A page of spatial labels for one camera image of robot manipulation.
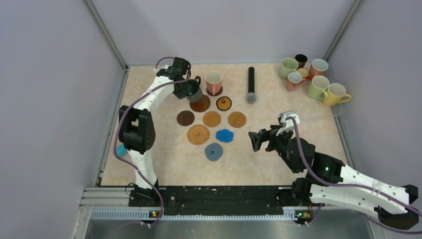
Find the light wooden coaster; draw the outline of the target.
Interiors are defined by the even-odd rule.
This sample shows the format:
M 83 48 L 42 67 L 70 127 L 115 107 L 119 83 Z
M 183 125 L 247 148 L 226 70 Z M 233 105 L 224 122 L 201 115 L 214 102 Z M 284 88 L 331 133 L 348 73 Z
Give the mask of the light wooden coaster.
M 221 123 L 221 116 L 215 111 L 210 111 L 204 114 L 203 123 L 208 127 L 216 127 Z
M 242 112 L 232 112 L 228 118 L 228 123 L 234 128 L 243 127 L 246 122 L 247 118 Z

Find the blue flower coaster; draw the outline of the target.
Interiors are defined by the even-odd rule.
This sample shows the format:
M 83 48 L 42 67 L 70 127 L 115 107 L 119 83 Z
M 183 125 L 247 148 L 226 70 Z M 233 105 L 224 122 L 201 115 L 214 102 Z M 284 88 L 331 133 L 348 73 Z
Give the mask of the blue flower coaster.
M 229 143 L 234 139 L 234 133 L 228 129 L 222 129 L 216 132 L 215 137 L 218 141 Z

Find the dark green mug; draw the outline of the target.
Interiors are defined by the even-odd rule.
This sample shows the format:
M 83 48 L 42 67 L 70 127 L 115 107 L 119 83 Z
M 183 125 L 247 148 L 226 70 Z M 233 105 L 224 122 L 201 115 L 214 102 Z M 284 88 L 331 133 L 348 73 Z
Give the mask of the dark green mug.
M 201 77 L 195 76 L 194 79 L 188 80 L 186 85 L 188 86 L 188 92 L 186 94 L 187 100 L 190 103 L 198 103 L 203 97 L 201 90 Z

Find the woven rattan coaster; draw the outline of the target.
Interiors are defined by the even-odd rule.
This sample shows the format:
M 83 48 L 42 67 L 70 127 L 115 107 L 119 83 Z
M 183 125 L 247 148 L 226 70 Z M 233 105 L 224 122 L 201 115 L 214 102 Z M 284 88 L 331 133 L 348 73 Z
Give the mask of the woven rattan coaster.
M 187 132 L 187 139 L 193 145 L 202 145 L 210 138 L 210 132 L 204 125 L 192 126 Z

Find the dark brown wooden coaster bottom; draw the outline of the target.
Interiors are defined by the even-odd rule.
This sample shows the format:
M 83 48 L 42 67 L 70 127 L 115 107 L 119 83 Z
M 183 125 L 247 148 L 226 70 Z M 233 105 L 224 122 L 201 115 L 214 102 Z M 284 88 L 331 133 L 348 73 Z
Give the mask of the dark brown wooden coaster bottom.
M 195 115 L 191 111 L 181 111 L 178 113 L 176 120 L 181 126 L 189 126 L 195 121 Z

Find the light green mug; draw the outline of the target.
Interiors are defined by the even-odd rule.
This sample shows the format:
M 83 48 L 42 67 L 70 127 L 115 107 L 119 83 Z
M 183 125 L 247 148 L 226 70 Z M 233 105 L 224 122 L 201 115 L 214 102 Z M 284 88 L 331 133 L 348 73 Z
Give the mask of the light green mug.
M 288 75 L 295 72 L 299 67 L 299 63 L 295 58 L 286 57 L 282 60 L 279 68 L 279 76 L 281 79 L 286 80 Z

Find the small pink cup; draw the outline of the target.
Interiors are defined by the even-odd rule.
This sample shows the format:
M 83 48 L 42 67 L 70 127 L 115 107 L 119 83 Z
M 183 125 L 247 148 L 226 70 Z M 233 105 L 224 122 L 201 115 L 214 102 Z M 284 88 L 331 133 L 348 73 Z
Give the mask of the small pink cup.
M 291 72 L 288 74 L 286 81 L 286 89 L 288 92 L 292 92 L 297 86 L 300 86 L 305 81 L 305 78 L 298 72 Z

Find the pale green cup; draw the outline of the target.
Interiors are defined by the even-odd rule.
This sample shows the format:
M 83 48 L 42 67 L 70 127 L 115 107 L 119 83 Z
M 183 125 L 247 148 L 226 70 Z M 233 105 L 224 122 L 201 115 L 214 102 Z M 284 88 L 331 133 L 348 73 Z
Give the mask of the pale green cup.
M 314 76 L 308 88 L 308 96 L 312 99 L 324 100 L 328 97 L 329 79 L 322 75 Z

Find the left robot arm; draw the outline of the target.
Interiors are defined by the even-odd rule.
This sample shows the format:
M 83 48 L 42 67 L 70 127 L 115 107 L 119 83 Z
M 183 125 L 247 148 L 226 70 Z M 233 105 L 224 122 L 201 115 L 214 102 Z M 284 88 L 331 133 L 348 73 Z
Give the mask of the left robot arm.
M 150 87 L 129 106 L 119 109 L 119 123 L 115 142 L 120 141 L 130 155 L 127 164 L 135 170 L 134 191 L 148 206 L 159 201 L 158 179 L 152 166 L 151 149 L 156 133 L 152 113 L 171 94 L 178 99 L 191 96 L 198 83 L 190 80 L 191 64 L 184 58 L 174 57 L 172 65 L 155 68 Z

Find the grey blue coaster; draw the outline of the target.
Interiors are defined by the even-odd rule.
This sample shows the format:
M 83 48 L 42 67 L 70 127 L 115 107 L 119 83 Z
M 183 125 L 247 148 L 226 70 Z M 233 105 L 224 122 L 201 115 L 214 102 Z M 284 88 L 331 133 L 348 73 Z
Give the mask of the grey blue coaster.
M 223 155 L 223 147 L 219 143 L 211 143 L 205 147 L 205 155 L 209 161 L 216 162 Z

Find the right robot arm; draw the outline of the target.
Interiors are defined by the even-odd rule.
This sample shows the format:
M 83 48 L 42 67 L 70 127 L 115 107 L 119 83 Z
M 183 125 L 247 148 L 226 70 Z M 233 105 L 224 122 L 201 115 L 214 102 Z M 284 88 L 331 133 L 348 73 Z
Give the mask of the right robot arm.
M 316 146 L 293 132 L 278 133 L 281 126 L 249 132 L 253 151 L 267 142 L 293 173 L 305 172 L 291 186 L 290 197 L 297 205 L 326 204 L 352 209 L 395 230 L 417 225 L 421 214 L 411 204 L 418 198 L 416 186 L 394 187 L 360 173 L 341 160 L 316 151 Z

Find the brown ringed wooden coaster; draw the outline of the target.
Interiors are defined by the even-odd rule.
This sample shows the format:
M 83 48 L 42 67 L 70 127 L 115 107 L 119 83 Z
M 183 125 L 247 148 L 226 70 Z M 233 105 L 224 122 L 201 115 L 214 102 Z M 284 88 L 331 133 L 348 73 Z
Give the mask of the brown ringed wooden coaster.
M 207 95 L 203 95 L 199 102 L 190 103 L 191 109 L 198 113 L 207 111 L 210 105 L 211 105 L 211 101 Z

